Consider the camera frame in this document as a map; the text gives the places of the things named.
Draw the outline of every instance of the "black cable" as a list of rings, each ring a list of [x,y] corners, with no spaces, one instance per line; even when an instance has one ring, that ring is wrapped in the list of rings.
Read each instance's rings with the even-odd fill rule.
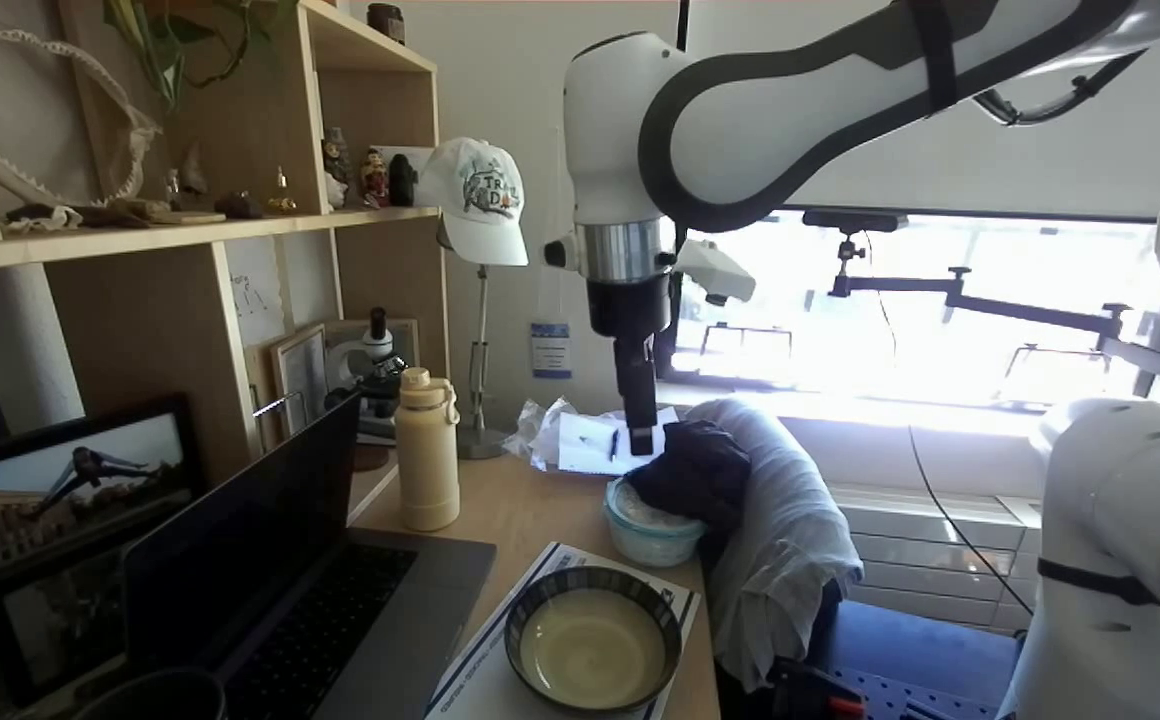
[[[891,313],[887,313],[887,300],[882,300],[882,294],[870,294],[875,298],[875,308],[879,308],[879,317],[882,317],[882,324],[887,324],[887,338],[891,338],[891,354],[900,356],[900,331],[895,331],[895,324],[891,324]],[[1033,606],[1006,585],[1006,575],[994,570],[994,564],[988,564],[988,556],[973,545],[973,536],[946,518],[946,507],[945,507],[945,502],[941,502],[941,494],[936,494],[936,485],[931,485],[931,476],[929,476],[929,465],[925,465],[925,451],[914,447],[914,432],[911,432],[911,423],[902,423],[902,438],[907,438],[907,458],[911,458],[911,465],[914,465],[914,476],[925,480],[925,494],[929,494],[929,502],[936,506],[936,511],[945,518],[945,523],[952,527],[952,536],[985,564],[985,571],[1024,610],[1024,616],[1033,616]]]
[[[1049,126],[1049,119],[1089,103],[1093,98],[1101,98],[1102,86],[1111,86],[1119,74],[1127,74],[1139,58],[1144,54],[1131,54],[1131,58],[1106,62],[1096,75],[1077,75],[1068,98],[1058,98],[1056,103],[1033,107],[1033,113],[1019,113],[994,88],[978,92],[975,103],[998,126]]]

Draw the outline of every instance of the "bottle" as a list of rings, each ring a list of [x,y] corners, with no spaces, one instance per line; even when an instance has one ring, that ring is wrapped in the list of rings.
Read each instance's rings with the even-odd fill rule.
[[[382,308],[372,308],[372,328],[364,338],[366,367],[358,372],[364,404],[372,422],[391,422],[397,387],[405,380],[409,362],[391,354],[391,331]]]
[[[414,532],[436,532],[460,518],[454,470],[454,387],[427,367],[409,367],[397,404],[398,511]]]

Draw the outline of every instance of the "metal stand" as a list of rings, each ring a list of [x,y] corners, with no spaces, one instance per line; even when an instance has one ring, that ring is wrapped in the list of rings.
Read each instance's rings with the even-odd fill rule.
[[[502,458],[502,432],[488,430],[488,264],[474,269],[474,338],[468,354],[468,422],[454,430],[460,459]]]

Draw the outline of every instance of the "towel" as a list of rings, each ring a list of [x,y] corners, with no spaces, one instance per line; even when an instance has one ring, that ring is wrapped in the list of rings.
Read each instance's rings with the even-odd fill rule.
[[[724,430],[750,465],[742,523],[709,571],[709,616],[715,664],[755,692],[775,658],[809,658],[825,585],[858,582],[863,564],[815,459],[773,412],[712,401],[683,422]]]

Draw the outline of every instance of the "bowl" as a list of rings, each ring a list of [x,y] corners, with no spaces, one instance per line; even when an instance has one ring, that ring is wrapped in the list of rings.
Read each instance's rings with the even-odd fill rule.
[[[676,570],[692,560],[703,536],[698,522],[644,506],[626,480],[606,485],[605,522],[617,554],[644,570]]]
[[[626,713],[676,672],[678,622],[653,585],[626,571],[564,570],[512,600],[502,658],[546,704]]]

